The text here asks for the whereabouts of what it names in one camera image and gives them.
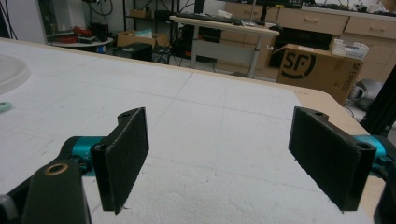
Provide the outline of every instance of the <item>white round object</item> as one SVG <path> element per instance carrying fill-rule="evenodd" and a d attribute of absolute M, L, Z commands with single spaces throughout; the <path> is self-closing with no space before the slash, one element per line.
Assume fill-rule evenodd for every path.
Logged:
<path fill-rule="evenodd" d="M 0 94 L 19 87 L 29 75 L 29 69 L 24 61 L 0 54 Z"/>

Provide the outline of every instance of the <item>sf logo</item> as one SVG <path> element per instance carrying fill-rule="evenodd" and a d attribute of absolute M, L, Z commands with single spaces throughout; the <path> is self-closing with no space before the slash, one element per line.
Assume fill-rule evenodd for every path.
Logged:
<path fill-rule="evenodd" d="M 307 77 L 314 69 L 316 59 L 315 55 L 297 55 L 290 52 L 286 55 L 286 63 L 281 74 L 292 79 Z"/>

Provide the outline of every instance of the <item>white desk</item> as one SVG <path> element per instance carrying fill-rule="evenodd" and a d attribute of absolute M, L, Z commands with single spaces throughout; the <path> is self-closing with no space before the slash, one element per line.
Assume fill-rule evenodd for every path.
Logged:
<path fill-rule="evenodd" d="M 250 64 L 247 73 L 247 77 L 250 78 L 254 77 L 254 68 L 256 67 L 257 58 L 259 57 L 262 39 L 266 36 L 271 37 L 279 35 L 279 32 L 272 31 L 264 27 L 236 26 L 229 23 L 192 20 L 176 16 L 171 16 L 169 17 L 169 19 L 194 26 L 191 49 L 191 68 L 195 68 L 196 56 L 202 55 L 214 59 L 222 59 L 236 63 Z M 251 50 L 199 40 L 198 32 L 200 26 L 213 29 L 228 30 L 237 33 L 243 33 L 246 35 L 256 35 L 258 37 L 256 47 L 254 50 Z"/>
<path fill-rule="evenodd" d="M 71 49 L 0 39 L 31 75 L 0 95 L 0 193 L 53 160 L 71 136 L 107 136 L 145 106 L 150 151 L 120 214 L 102 211 L 83 177 L 93 223 L 370 223 L 344 214 L 288 150 L 293 108 L 362 127 L 328 94 Z"/>

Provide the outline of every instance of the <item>table leg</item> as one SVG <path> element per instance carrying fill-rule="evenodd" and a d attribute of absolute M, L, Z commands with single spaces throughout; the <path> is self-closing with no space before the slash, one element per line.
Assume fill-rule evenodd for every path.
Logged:
<path fill-rule="evenodd" d="M 195 61 L 197 58 L 197 41 L 198 41 L 199 26 L 194 26 L 194 35 L 192 37 L 192 49 L 191 49 L 191 68 L 195 68 Z"/>
<path fill-rule="evenodd" d="M 254 48 L 253 59 L 251 60 L 250 67 L 248 69 L 248 73 L 247 73 L 248 78 L 254 78 L 254 69 L 256 68 L 257 59 L 259 58 L 261 44 L 262 44 L 262 36 L 259 35 L 259 39 L 256 42 L 256 48 Z"/>

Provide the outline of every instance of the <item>cardboard box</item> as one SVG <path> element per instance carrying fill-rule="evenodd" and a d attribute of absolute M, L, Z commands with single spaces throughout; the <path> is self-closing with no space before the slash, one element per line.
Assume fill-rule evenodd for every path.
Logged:
<path fill-rule="evenodd" d="M 345 103 L 363 66 L 362 61 L 292 44 L 282 49 L 285 54 L 276 77 L 277 83 L 325 91 L 340 105 Z"/>
<path fill-rule="evenodd" d="M 146 43 L 150 44 L 153 48 L 155 46 L 166 47 L 169 45 L 167 35 L 164 34 L 152 34 L 152 38 L 135 36 L 135 31 L 124 31 L 117 35 L 117 47 L 124 47 L 133 43 Z"/>
<path fill-rule="evenodd" d="M 151 18 L 151 11 L 131 9 L 130 16 L 137 18 Z"/>

